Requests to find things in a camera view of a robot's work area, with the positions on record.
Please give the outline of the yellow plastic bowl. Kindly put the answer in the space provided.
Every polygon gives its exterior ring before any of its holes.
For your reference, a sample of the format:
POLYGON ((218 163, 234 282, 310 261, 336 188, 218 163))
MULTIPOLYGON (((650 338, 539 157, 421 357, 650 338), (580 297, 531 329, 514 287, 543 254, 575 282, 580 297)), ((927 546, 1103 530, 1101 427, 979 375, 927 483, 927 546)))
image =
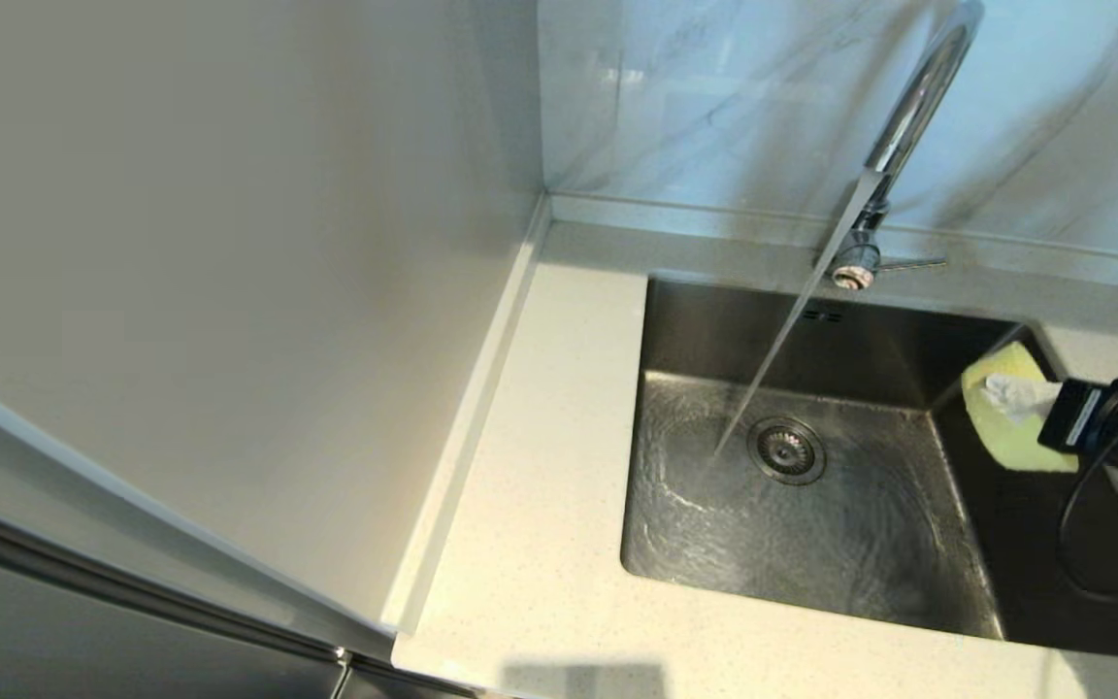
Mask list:
POLYGON ((1008 472, 1077 473, 1077 456, 1048 448, 1038 441, 1044 421, 1030 417, 1013 423, 989 406, 982 394, 982 381, 989 375, 1052 382, 1046 380, 1034 356, 1020 341, 999 347, 966 368, 960 377, 961 397, 982 447, 1008 472))

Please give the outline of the stainless steel sink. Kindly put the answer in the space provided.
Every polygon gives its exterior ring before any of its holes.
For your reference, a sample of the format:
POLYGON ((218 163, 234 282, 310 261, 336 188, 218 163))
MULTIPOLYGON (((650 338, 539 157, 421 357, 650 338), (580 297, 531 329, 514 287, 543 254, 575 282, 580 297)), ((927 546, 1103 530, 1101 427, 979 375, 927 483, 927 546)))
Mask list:
POLYGON ((750 390, 795 297, 652 278, 620 563, 662 583, 973 637, 1118 655, 1118 603, 1057 566, 1069 474, 1008 472, 960 376, 1020 341, 1015 319, 815 297, 750 390), (750 425, 803 421, 826 472, 802 487, 748 455, 750 425))

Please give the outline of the round metal drain strainer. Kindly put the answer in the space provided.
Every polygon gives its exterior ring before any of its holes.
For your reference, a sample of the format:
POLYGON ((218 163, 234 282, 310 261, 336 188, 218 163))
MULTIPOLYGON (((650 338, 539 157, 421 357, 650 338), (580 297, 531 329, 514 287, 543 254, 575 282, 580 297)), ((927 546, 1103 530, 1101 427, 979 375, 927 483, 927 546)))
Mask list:
POLYGON ((815 483, 826 472, 825 444, 803 421, 764 417, 750 425, 746 447, 764 475, 786 485, 815 483))

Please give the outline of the chrome gooseneck faucet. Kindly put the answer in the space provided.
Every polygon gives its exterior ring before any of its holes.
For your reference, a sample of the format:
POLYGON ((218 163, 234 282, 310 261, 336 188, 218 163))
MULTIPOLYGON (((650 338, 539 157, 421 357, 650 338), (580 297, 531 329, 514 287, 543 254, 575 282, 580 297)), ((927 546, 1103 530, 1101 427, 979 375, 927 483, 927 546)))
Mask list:
POLYGON ((860 212, 841 227, 841 248, 827 265, 827 276, 836 286, 866 290, 881 270, 875 235, 891 211, 889 196, 957 77, 983 17, 982 0, 959 0, 920 54, 866 155, 865 167, 875 173, 877 182, 860 212))

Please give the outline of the grey refrigerator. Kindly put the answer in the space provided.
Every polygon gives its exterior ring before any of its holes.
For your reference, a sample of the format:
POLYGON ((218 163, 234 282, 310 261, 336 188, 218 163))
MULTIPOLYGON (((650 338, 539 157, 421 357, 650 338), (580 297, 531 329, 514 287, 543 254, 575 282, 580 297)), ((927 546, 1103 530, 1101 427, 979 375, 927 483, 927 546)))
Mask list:
POLYGON ((0 408, 0 699, 476 699, 0 408))

